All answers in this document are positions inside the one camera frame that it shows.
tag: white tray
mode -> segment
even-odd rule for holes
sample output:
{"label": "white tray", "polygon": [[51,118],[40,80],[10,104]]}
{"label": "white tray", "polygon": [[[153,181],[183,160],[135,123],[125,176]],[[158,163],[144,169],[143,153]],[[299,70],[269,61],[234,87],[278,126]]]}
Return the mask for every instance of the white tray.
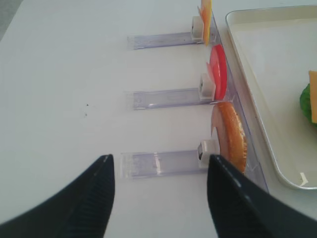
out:
{"label": "white tray", "polygon": [[299,104],[317,71],[317,6],[234,11],[226,21],[281,181],[317,189],[317,130]]}

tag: yellow cheese slice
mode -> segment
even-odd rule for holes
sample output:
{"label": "yellow cheese slice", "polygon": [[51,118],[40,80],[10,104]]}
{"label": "yellow cheese slice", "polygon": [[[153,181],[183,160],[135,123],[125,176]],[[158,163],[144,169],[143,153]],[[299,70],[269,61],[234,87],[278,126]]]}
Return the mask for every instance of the yellow cheese slice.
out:
{"label": "yellow cheese slice", "polygon": [[317,72],[309,71],[309,78],[311,84],[312,122],[317,123]]}

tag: clear plastic holder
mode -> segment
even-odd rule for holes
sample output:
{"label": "clear plastic holder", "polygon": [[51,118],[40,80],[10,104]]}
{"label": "clear plastic holder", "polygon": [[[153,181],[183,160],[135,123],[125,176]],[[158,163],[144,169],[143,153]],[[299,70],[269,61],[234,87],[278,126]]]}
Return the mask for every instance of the clear plastic holder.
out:
{"label": "clear plastic holder", "polygon": [[[212,18],[213,45],[222,44],[214,18]],[[168,95],[167,101],[160,101]],[[199,89],[181,89],[158,92],[133,93],[134,109],[146,109],[157,107],[187,106],[197,104],[217,103],[198,102]],[[268,192],[261,164],[258,161],[253,146],[250,129],[248,127],[244,110],[239,95],[236,91],[232,73],[227,63],[227,89],[224,101],[231,101],[239,114],[245,135],[248,141],[248,155],[245,176],[256,185]],[[199,165],[198,151],[155,152],[155,153],[130,153],[123,154],[121,158],[121,176],[124,178],[144,178],[166,175],[201,174],[207,170]]]}
{"label": "clear plastic holder", "polygon": [[[214,17],[211,18],[210,27],[210,40],[209,43],[212,44],[216,41],[216,26]],[[169,47],[169,46],[184,46],[184,45],[196,45],[203,44],[203,40],[193,40],[191,32],[182,33],[172,33],[172,34],[162,34],[162,35],[150,35],[150,36],[128,36],[128,49],[130,50],[140,50],[147,48],[157,48],[157,47]]]}
{"label": "clear plastic holder", "polygon": [[[199,88],[133,92],[132,97],[134,110],[204,105],[218,102],[208,98],[201,98]],[[231,101],[232,99],[233,96],[228,91],[223,101]]]}
{"label": "clear plastic holder", "polygon": [[197,150],[131,153],[121,157],[122,178],[148,178],[167,175],[206,173],[200,168]]}

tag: tray rim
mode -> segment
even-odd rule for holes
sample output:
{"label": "tray rim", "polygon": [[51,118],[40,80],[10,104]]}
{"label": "tray rim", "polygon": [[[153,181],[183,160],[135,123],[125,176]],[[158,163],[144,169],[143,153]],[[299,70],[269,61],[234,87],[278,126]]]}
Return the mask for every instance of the tray rim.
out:
{"label": "tray rim", "polygon": [[[311,187],[303,187],[303,186],[300,186],[300,185],[297,185],[297,184],[294,184],[292,181],[290,181],[287,177],[285,177],[285,175],[281,172],[280,170],[280,167],[278,165],[278,162],[276,160],[276,157],[274,155],[274,151],[272,149],[272,146],[270,144],[270,141],[269,141],[269,138],[268,138],[268,135],[266,133],[266,130],[265,130],[265,126],[264,126],[264,122],[260,116],[260,112],[258,110],[258,107],[257,107],[257,104],[256,104],[256,101],[255,101],[255,98],[253,97],[253,94],[251,92],[251,89],[249,87],[249,84],[247,82],[247,79],[246,79],[246,74],[245,74],[245,70],[242,66],[242,63],[241,63],[241,59],[239,57],[239,54],[238,54],[238,51],[237,51],[237,47],[236,47],[236,43],[233,39],[233,36],[232,36],[232,31],[231,31],[231,26],[234,25],[234,24],[242,24],[242,23],[233,23],[231,22],[231,19],[230,17],[234,14],[243,14],[245,12],[265,12],[265,11],[282,11],[282,10],[296,10],[297,8],[315,8],[316,11],[315,11],[315,14],[316,14],[316,18],[317,18],[317,5],[298,5],[298,6],[283,6],[283,7],[269,7],[269,8],[255,8],[255,9],[246,9],[246,10],[235,10],[235,11],[231,11],[229,13],[227,13],[226,17],[225,17],[225,21],[226,21],[226,24],[227,24],[227,28],[228,28],[228,32],[229,32],[229,36],[230,36],[230,40],[231,40],[231,43],[232,43],[232,46],[233,46],[233,49],[234,49],[234,52],[235,52],[235,56],[236,56],[236,59],[238,61],[238,64],[239,64],[239,69],[240,71],[242,72],[242,75],[243,75],[243,78],[244,78],[244,82],[245,84],[247,85],[247,89],[248,89],[248,92],[249,92],[249,95],[250,95],[250,98],[251,98],[251,101],[252,101],[252,105],[253,105],[253,108],[256,112],[256,118],[257,118],[257,121],[260,125],[260,128],[261,128],[261,132],[262,132],[262,135],[263,135],[263,138],[265,140],[265,143],[266,143],[266,146],[269,150],[269,153],[270,153],[270,157],[271,157],[271,161],[273,162],[273,166],[275,168],[275,171],[278,175],[278,178],[279,180],[291,187],[291,188],[295,188],[295,189],[303,189],[303,190],[316,190],[317,189],[317,186],[311,186]],[[279,21],[278,19],[267,19],[267,21]]]}

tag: bun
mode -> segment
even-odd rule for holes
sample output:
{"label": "bun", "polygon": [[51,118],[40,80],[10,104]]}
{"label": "bun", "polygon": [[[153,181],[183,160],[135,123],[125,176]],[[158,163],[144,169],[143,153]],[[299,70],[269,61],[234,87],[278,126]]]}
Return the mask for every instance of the bun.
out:
{"label": "bun", "polygon": [[247,160],[247,139],[231,102],[221,102],[214,106],[211,131],[217,128],[220,154],[244,173]]}

